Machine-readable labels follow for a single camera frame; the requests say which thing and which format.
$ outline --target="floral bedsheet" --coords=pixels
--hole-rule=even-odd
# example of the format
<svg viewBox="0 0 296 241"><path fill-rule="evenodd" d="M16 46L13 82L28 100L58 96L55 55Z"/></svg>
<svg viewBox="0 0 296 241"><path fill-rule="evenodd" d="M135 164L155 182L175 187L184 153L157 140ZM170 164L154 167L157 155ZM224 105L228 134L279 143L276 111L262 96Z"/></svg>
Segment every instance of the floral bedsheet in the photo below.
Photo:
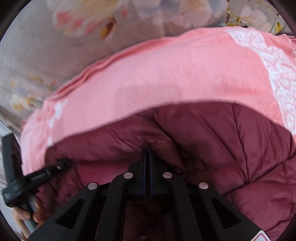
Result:
<svg viewBox="0 0 296 241"><path fill-rule="evenodd" d="M0 42L0 118L17 133L22 119L94 61L218 26L292 34L266 0L32 0Z"/></svg>

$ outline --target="metal rivet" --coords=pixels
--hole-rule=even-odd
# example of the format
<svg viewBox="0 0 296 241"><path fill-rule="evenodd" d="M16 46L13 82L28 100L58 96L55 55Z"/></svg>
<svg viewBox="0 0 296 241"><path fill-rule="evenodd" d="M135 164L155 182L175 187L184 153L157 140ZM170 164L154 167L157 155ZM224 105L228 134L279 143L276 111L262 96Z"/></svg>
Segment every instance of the metal rivet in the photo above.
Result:
<svg viewBox="0 0 296 241"><path fill-rule="evenodd" d="M90 183L88 186L89 190L95 190L98 187L98 184L96 183Z"/></svg>
<svg viewBox="0 0 296 241"><path fill-rule="evenodd" d="M131 172L126 172L126 173L123 175L123 177L124 177L125 179L131 179L131 178L133 177L133 174L132 174Z"/></svg>
<svg viewBox="0 0 296 241"><path fill-rule="evenodd" d="M200 184L198 184L198 187L200 189L208 189L209 188L209 184L207 184L207 183L200 183Z"/></svg>
<svg viewBox="0 0 296 241"><path fill-rule="evenodd" d="M173 174L170 173L170 172L165 172L165 173L163 173L163 177L164 178L172 178L173 177Z"/></svg>

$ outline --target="pink blanket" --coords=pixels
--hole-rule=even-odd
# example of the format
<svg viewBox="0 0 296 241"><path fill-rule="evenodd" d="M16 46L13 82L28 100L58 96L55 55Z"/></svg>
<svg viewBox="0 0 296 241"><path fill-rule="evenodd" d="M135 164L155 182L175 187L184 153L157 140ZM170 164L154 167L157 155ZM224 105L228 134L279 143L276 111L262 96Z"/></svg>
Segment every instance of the pink blanket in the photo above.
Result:
<svg viewBox="0 0 296 241"><path fill-rule="evenodd" d="M67 136L169 103L241 103L296 139L295 43L253 28L201 28L99 60L24 122L24 173L41 168L46 149Z"/></svg>

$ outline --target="maroon puffer jacket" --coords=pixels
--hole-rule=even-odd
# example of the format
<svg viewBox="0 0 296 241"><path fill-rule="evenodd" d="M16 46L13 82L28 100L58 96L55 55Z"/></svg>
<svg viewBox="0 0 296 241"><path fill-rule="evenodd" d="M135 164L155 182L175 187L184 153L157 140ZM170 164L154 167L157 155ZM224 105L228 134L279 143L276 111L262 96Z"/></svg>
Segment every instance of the maroon puffer jacket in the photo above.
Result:
<svg viewBox="0 0 296 241"><path fill-rule="evenodd" d="M296 211L296 148L291 134L247 107L222 102L154 108L50 147L46 165L75 167L41 189L53 212L89 182L110 182L151 147L190 183L207 182L277 240ZM124 240L170 240L164 206L129 204Z"/></svg>

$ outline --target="hand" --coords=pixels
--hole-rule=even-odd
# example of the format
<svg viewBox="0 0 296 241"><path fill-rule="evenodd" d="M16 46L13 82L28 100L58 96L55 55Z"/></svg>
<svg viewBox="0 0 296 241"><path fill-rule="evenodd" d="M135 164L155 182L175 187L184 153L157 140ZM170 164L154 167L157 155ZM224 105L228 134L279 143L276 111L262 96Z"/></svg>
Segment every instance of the hand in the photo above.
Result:
<svg viewBox="0 0 296 241"><path fill-rule="evenodd" d="M47 210L43 206L43 202L40 198L36 198L35 204L37 209L36 212L33 214L33 219L35 220L35 222L38 223L38 228L48 219L48 215ZM23 221L29 220L31 218L30 213L19 207L15 207L12 211L12 216L15 219L17 225L20 227L25 240L27 240L27 238L30 236L30 232Z"/></svg>

